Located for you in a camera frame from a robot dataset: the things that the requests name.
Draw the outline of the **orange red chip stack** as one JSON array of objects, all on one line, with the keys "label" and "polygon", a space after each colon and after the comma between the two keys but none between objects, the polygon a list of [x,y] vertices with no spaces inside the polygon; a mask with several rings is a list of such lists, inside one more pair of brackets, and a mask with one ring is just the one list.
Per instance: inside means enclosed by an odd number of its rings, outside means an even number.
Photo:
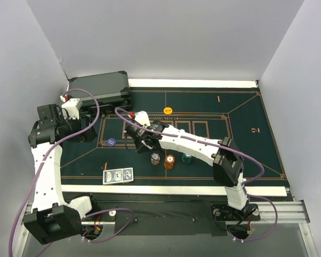
[{"label": "orange red chip stack", "polygon": [[175,162],[175,158],[173,155],[166,155],[165,161],[164,161],[165,169],[171,170],[174,167],[174,162]]}]

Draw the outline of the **white blue chip stack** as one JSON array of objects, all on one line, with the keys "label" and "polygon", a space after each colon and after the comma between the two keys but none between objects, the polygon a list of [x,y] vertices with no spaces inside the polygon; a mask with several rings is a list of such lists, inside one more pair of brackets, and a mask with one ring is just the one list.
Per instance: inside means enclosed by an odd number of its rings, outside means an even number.
[{"label": "white blue chip stack", "polygon": [[152,153],[150,155],[150,159],[151,159],[152,165],[159,165],[159,163],[161,161],[160,155],[158,153]]}]

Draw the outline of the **green blue chip stack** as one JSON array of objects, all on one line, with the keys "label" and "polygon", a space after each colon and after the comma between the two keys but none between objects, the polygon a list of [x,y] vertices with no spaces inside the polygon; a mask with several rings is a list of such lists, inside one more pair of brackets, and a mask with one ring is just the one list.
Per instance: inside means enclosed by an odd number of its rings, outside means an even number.
[{"label": "green blue chip stack", "polygon": [[182,155],[182,161],[185,163],[185,164],[189,164],[192,160],[192,156],[191,155],[188,155],[188,154],[185,154],[183,153]]}]

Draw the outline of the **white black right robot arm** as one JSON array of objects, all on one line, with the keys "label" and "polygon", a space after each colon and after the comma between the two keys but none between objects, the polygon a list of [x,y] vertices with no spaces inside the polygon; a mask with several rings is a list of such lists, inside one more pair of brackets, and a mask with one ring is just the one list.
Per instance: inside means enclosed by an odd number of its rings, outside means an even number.
[{"label": "white black right robot arm", "polygon": [[139,153],[154,149],[174,150],[211,166],[214,180],[225,188],[229,215],[234,219],[245,216],[248,211],[248,197],[242,185],[244,158],[237,153],[219,148],[226,146],[238,151],[231,138],[203,138],[157,120],[145,130],[141,129],[139,123],[133,122],[132,125],[126,126],[125,133],[133,139]]}]

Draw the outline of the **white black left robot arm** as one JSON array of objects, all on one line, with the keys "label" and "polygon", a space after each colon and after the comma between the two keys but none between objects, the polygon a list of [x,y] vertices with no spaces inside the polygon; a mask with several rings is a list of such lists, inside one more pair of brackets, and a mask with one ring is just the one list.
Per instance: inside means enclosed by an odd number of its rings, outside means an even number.
[{"label": "white black left robot arm", "polygon": [[62,140],[92,142],[93,128],[84,131],[90,116],[80,115],[82,101],[74,98],[62,105],[48,104],[37,108],[39,120],[28,136],[37,175],[32,211],[24,215],[25,228],[42,245],[81,233],[83,218],[92,221],[99,215],[99,206],[91,193],[66,202],[62,193],[60,161]]}]

